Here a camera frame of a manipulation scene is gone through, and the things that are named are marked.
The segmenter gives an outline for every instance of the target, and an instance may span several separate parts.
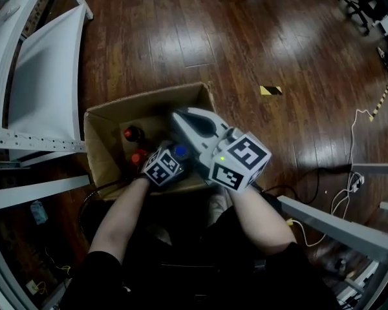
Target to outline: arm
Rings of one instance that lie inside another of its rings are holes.
[[[251,186],[242,194],[229,194],[245,235],[265,255],[280,253],[296,242],[285,220]]]
[[[122,263],[148,188],[146,178],[138,178],[126,188],[102,220],[89,253],[104,251]]]

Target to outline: red object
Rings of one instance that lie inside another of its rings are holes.
[[[142,165],[144,164],[147,158],[147,152],[143,149],[136,149],[134,154],[131,156],[131,161],[134,165]]]
[[[124,136],[125,136],[125,138],[130,138],[132,136],[132,131],[129,129],[126,129],[124,131]]]
[[[144,131],[131,125],[128,129],[124,130],[124,136],[130,142],[141,142],[144,140]]]
[[[139,165],[141,163],[141,154],[133,154],[131,157],[132,163]]]

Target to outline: white cable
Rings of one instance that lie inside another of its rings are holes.
[[[309,245],[309,244],[308,244],[308,241],[307,241],[307,239],[306,239],[305,229],[303,228],[302,223],[299,222],[299,221],[297,221],[297,220],[288,220],[288,222],[294,222],[294,223],[297,223],[297,224],[300,226],[300,228],[302,229],[303,238],[305,239],[305,244],[306,244],[307,247],[313,247],[314,245],[317,245],[317,244],[320,243],[320,242],[325,238],[325,236],[326,236],[326,234],[324,234],[324,235],[322,236],[322,238],[321,238],[319,241],[313,243],[312,245]]]
[[[354,123],[352,123],[352,125],[350,126],[350,139],[351,139],[351,146],[350,146],[350,150],[349,150],[349,157],[350,157],[350,172],[349,172],[349,175],[348,175],[348,182],[347,182],[347,188],[346,189],[342,189],[340,190],[336,195],[335,197],[333,198],[332,200],[332,204],[330,205],[330,214],[331,215],[334,215],[334,213],[336,212],[336,210],[338,209],[338,207],[341,205],[341,203],[343,203],[345,200],[347,200],[347,205],[345,207],[345,210],[343,211],[343,215],[342,215],[342,219],[345,219],[345,215],[347,213],[347,210],[348,210],[348,206],[349,206],[349,202],[350,202],[350,197],[349,197],[349,194],[352,192],[351,189],[350,189],[350,184],[352,183],[352,179],[355,175],[357,175],[359,178],[362,177],[362,175],[358,172],[353,172],[352,175],[351,175],[351,172],[352,172],[352,166],[354,165],[354,156],[352,155],[352,150],[355,146],[355,136],[354,136],[354,126],[356,124],[356,120],[358,118],[358,113],[361,113],[361,114],[364,114],[364,113],[367,113],[368,115],[370,115],[370,117],[372,117],[371,113],[365,109],[365,110],[360,110],[360,109],[356,109],[356,112],[355,112],[355,119],[354,119]],[[343,192],[347,192],[347,195],[346,197],[344,197],[343,199],[341,199],[338,204],[335,206],[334,208],[334,203],[335,203],[335,200],[336,198]],[[306,239],[306,234],[305,234],[305,229],[302,225],[301,222],[297,221],[297,220],[288,220],[288,222],[294,222],[294,223],[297,223],[301,230],[302,230],[302,233],[303,233],[303,238],[305,239],[305,244],[307,247],[313,247],[319,243],[321,243],[323,241],[323,239],[326,237],[326,234],[324,234],[320,240],[318,240],[317,242],[315,243],[312,243],[311,245],[308,244],[307,242],[307,239]]]

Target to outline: electrical outlet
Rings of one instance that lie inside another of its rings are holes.
[[[37,287],[37,285],[34,283],[33,280],[29,281],[29,282],[26,284],[26,288],[28,289],[29,292],[32,293],[32,295],[35,295],[35,294],[38,292],[38,287]]]
[[[365,183],[365,178],[363,176],[360,176],[360,178],[352,185],[352,187],[350,188],[350,191],[352,193],[357,192],[364,183]]]

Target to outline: white cube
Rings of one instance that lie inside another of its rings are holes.
[[[168,149],[160,147],[142,170],[154,183],[163,186],[180,172],[180,164],[173,159]]]
[[[236,192],[242,192],[262,173],[270,151],[251,133],[214,155],[208,178]]]

